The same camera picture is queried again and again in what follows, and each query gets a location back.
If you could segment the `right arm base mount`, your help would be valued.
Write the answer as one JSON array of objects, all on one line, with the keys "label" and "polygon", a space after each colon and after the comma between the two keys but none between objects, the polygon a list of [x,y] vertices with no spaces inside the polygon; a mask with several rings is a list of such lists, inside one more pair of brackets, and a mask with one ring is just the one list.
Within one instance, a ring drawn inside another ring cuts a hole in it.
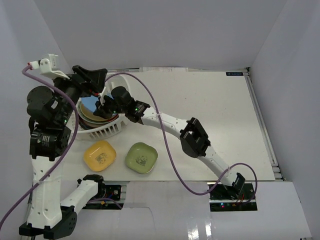
[{"label": "right arm base mount", "polygon": [[209,193],[210,211],[213,212],[255,212],[258,210],[256,197],[246,203],[254,193],[252,183],[245,183],[240,194],[236,195],[219,184]]}]

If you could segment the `green square panda dish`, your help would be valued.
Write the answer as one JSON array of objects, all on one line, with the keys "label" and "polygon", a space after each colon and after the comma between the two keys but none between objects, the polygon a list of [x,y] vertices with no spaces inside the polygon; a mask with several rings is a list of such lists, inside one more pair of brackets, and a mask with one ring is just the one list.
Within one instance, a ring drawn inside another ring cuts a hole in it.
[{"label": "green square panda dish", "polygon": [[137,142],[131,146],[124,161],[129,169],[139,174],[147,174],[153,169],[157,159],[158,152],[154,147]]}]

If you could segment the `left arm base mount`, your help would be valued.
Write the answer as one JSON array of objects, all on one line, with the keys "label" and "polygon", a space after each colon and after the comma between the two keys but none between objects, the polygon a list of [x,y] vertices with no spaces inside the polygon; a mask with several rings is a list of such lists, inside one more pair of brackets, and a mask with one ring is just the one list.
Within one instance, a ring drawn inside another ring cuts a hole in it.
[{"label": "left arm base mount", "polygon": [[92,197],[83,207],[85,210],[121,210],[124,206],[126,191],[120,184],[107,184],[102,191],[103,195]]}]

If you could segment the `pale orange round plate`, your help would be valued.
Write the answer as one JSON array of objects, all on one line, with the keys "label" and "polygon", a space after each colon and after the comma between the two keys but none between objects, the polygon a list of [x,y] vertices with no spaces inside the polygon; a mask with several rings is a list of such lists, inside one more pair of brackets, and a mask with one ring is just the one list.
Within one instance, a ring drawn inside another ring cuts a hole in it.
[{"label": "pale orange round plate", "polygon": [[119,117],[118,114],[113,114],[112,117],[108,118],[108,119],[105,119],[105,118],[102,118],[102,117],[99,117],[99,116],[95,116],[93,114],[91,114],[92,115],[91,117],[88,117],[87,115],[85,115],[83,113],[82,108],[81,108],[80,105],[77,106],[77,110],[78,110],[78,113],[82,117],[83,120],[85,120],[85,121],[87,121],[89,123],[92,123],[92,124],[97,124],[97,125],[110,123],[110,122],[116,120]]}]

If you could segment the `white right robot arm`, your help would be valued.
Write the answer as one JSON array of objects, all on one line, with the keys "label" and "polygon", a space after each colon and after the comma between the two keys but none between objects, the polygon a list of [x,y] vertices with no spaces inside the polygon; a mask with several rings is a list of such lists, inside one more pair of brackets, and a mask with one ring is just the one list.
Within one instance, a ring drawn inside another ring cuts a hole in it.
[{"label": "white right robot arm", "polygon": [[111,91],[111,96],[99,97],[95,103],[95,116],[109,118],[113,114],[124,114],[133,123],[155,127],[163,134],[169,133],[180,140],[182,151],[189,157],[203,162],[225,188],[226,195],[236,200],[244,193],[245,178],[217,154],[209,136],[197,118],[179,119],[158,113],[149,104],[135,100],[123,86]]}]

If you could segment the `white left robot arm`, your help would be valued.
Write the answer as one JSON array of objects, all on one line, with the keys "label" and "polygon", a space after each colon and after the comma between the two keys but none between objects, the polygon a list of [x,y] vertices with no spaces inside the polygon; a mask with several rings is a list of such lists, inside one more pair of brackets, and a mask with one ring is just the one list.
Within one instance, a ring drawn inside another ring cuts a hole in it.
[{"label": "white left robot arm", "polygon": [[72,73],[56,77],[53,84],[43,82],[27,95],[29,118],[29,153],[33,167],[31,208],[25,223],[19,227],[22,236],[41,235],[48,240],[70,236],[80,210],[93,199],[105,196],[104,179],[89,174],[78,180],[76,189],[61,200],[63,163],[77,131],[67,127],[77,112],[80,98],[95,96],[104,88],[107,70],[87,70],[73,66]]}]

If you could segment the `light blue plate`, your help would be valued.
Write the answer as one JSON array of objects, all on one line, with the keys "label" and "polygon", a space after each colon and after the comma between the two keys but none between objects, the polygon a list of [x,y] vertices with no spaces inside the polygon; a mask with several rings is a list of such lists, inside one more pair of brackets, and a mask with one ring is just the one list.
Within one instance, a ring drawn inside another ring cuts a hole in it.
[{"label": "light blue plate", "polygon": [[80,103],[80,110],[85,117],[91,120],[95,120],[98,122],[105,121],[106,119],[97,115],[94,115],[94,111],[96,110],[96,102],[99,99],[95,96],[90,97],[82,97]]}]

